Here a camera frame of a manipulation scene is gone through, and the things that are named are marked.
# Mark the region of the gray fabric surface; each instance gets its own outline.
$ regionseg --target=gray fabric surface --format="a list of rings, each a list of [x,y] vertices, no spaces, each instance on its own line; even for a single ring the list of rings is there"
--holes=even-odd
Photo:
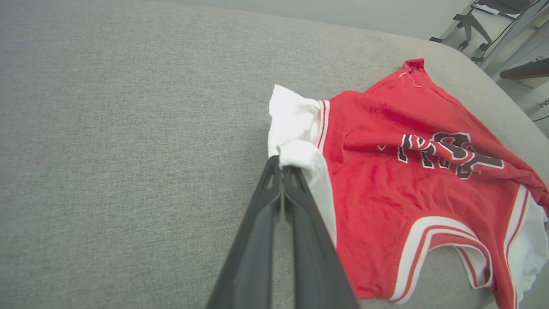
[[[410,58],[549,180],[549,143],[437,43],[141,1],[0,4],[0,308],[201,308],[267,159],[275,83],[365,90]],[[291,230],[274,307],[293,303]],[[451,250],[399,308],[479,308]],[[364,308],[388,308],[383,300]]]

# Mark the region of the basketball jersey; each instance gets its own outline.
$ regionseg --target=basketball jersey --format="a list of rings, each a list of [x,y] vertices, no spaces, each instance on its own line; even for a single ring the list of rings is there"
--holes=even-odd
[[[271,98],[270,155],[298,139],[326,160],[334,245],[358,298],[405,302],[427,252],[452,246],[473,288],[518,307],[549,258],[547,188],[431,81],[423,59],[364,93],[294,95]]]

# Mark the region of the wall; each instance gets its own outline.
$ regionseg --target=wall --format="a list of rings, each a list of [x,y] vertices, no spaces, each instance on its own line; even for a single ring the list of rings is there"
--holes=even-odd
[[[471,0],[166,0],[321,21],[429,39]]]
[[[540,106],[540,103],[549,97],[549,82],[534,89],[510,80],[500,80],[497,84],[530,119],[536,120],[549,115],[549,105],[543,108]],[[549,138],[549,118],[535,122],[535,124]]]

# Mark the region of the white trim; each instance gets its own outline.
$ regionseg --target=white trim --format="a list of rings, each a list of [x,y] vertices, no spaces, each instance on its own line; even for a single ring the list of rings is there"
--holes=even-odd
[[[433,153],[431,154],[431,156],[436,156],[436,147],[435,147],[435,145],[433,145],[433,143],[431,143],[431,142],[429,141],[429,146],[432,146],[433,149],[434,149],[434,150],[433,150]]]
[[[429,146],[431,146],[431,141],[429,140],[424,140],[423,143],[421,143],[421,145],[419,144],[418,142],[418,147],[417,147],[417,150],[419,151],[425,151],[427,149],[429,149]]]
[[[423,145],[425,145],[426,142],[429,142],[429,140],[426,140],[426,139],[424,139],[424,138],[422,138],[421,136],[418,136],[418,135],[416,135],[416,139],[417,139],[417,148],[418,148],[418,150],[421,150],[421,147]]]
[[[530,194],[528,190],[525,186],[521,184],[517,191],[517,197],[515,198],[513,211],[511,212],[511,217],[507,225],[507,232],[505,234],[505,241],[503,243],[503,258],[505,259],[505,266],[507,267],[507,271],[509,272],[509,278],[511,279],[511,283],[513,283],[513,277],[511,275],[511,270],[509,269],[509,261],[507,256],[508,248],[513,241],[513,237],[516,236],[518,230],[520,229],[520,225],[522,223],[521,215],[526,213],[526,209],[524,208],[528,207],[529,198]],[[513,308],[518,307],[517,302],[517,290],[516,287],[513,285]]]
[[[423,165],[423,168],[435,169],[435,163],[429,159],[428,155],[427,155],[425,152],[423,152],[423,151],[421,151],[420,153],[421,153],[421,164]],[[425,165],[425,161],[431,162],[431,164],[432,164],[433,166],[427,166],[427,165]]]
[[[320,147],[320,141],[322,140],[322,134],[324,133],[324,101],[317,101],[318,102],[318,109],[320,110],[320,117],[318,117],[318,120],[320,121],[318,125],[318,137],[315,141],[315,146]]]
[[[470,166],[471,172],[474,172],[474,171],[475,171],[475,165],[477,165],[477,164],[478,164],[478,165],[483,165],[483,166],[488,166],[488,167],[491,167],[491,168],[503,169],[503,168],[505,167],[505,161],[503,161],[502,159],[498,159],[498,160],[501,161],[501,166],[500,166],[500,167],[497,166],[497,165],[486,164],[486,163],[484,163],[484,162],[476,162],[475,164],[471,164],[471,166]]]
[[[324,101],[320,101],[320,102],[323,102],[323,106],[320,106],[320,110],[322,111],[321,112],[321,121],[322,121],[322,124],[321,124],[321,133],[322,133],[322,136],[320,137],[320,142],[318,144],[318,149],[320,150],[321,153],[323,153],[323,150],[324,150],[324,143],[326,142],[326,134],[328,133],[328,119],[329,119],[329,116],[330,116],[330,101],[328,100],[324,100]]]
[[[450,244],[450,245],[456,250],[457,255],[460,257],[461,263],[463,264],[465,271],[467,272],[469,283],[471,284],[473,289],[485,288],[492,284],[492,280],[494,277],[494,275],[491,273],[492,265],[487,264],[486,258],[484,257],[484,254],[482,253],[482,251],[480,251],[477,247],[474,247],[471,245],[460,245],[460,244]],[[473,267],[473,271],[475,274],[474,279],[473,279],[473,273],[471,272],[471,269],[468,267],[467,259],[463,255],[463,252],[461,252],[460,248],[465,252],[465,254],[467,255],[467,258],[469,259],[469,262],[471,263],[471,266]],[[484,270],[486,269],[486,266],[489,266],[488,271],[490,272],[490,276],[488,277],[488,280],[486,280],[486,277],[484,276]]]
[[[545,210],[528,194],[520,229],[509,245],[507,256],[518,304],[522,301],[524,292],[532,288],[536,276],[549,260],[546,222]]]
[[[442,157],[437,157],[437,160],[436,160],[439,163],[440,168],[450,169],[450,166],[446,167],[446,166],[442,165],[442,163],[440,163],[440,160],[443,160],[443,161],[448,162],[449,164],[452,164],[452,163],[450,163],[450,161],[448,161],[448,160],[446,160],[445,158],[442,158]]]
[[[404,134],[402,136],[402,143],[400,144],[400,147],[397,147],[396,148],[396,158],[400,161],[400,162],[404,162],[404,163],[408,163],[408,156],[406,155],[406,153],[404,152],[404,141],[406,141],[406,134]],[[404,160],[400,158],[400,151],[402,150],[402,155],[404,156]]]
[[[425,242],[423,243],[423,247],[419,248],[421,239],[425,234],[425,230],[427,230],[429,227],[437,225],[454,228],[459,231],[444,228],[430,230],[425,236]],[[399,270],[396,278],[395,291],[390,300],[397,301],[398,303],[404,303],[410,298],[417,284],[419,270],[421,270],[421,266],[423,265],[423,262],[425,261],[425,257],[427,255],[427,251],[429,251],[431,238],[435,234],[451,234],[461,236],[477,242],[482,248],[484,248],[485,251],[488,253],[488,262],[486,262],[486,264],[490,266],[490,278],[486,280],[486,282],[488,285],[491,284],[493,275],[491,270],[490,251],[486,248],[486,246],[484,246],[484,244],[480,242],[475,232],[469,229],[465,224],[451,218],[440,216],[423,217],[414,222],[404,244],[404,249],[400,258]],[[418,261],[414,266],[413,261],[416,258],[416,255],[419,256]],[[410,287],[406,292],[408,278],[410,277],[410,275],[412,276],[412,280]]]

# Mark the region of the red jersey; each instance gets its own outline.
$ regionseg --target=red jersey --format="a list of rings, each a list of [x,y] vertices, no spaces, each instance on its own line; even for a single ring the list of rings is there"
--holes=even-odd
[[[406,301],[427,251],[450,245],[474,288],[516,308],[509,251],[528,208],[549,209],[532,168],[436,86],[423,59],[320,105],[337,252],[356,295]]]

